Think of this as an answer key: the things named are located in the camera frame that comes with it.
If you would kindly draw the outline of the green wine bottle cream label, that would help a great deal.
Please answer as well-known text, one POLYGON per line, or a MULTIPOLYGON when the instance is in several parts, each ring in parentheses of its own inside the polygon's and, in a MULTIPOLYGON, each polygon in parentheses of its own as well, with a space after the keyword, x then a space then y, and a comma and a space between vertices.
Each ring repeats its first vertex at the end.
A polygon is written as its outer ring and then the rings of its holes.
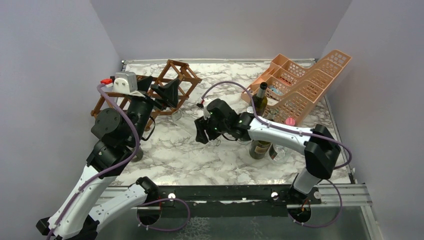
POLYGON ((143 159, 144 151, 141 147, 138 148, 136 155, 132 158, 131 162, 136 163, 143 159))

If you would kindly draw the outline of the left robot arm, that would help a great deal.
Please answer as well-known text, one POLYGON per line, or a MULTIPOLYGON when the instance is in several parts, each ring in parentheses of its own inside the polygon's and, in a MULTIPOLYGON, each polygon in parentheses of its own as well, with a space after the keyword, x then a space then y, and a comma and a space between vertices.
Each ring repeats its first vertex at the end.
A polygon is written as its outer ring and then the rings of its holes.
POLYGON ((62 206, 50 217, 40 219, 36 228, 48 239, 93 240, 103 227, 130 208, 160 203, 158 186, 140 177, 124 193, 97 205, 106 188, 123 172, 140 151, 143 132, 154 108, 164 110, 178 104, 179 79, 165 85, 151 76, 137 80, 132 72, 118 72, 97 86, 105 100, 105 87, 130 97, 127 110, 115 102, 97 115, 91 132, 97 143, 86 160, 82 174, 62 206))

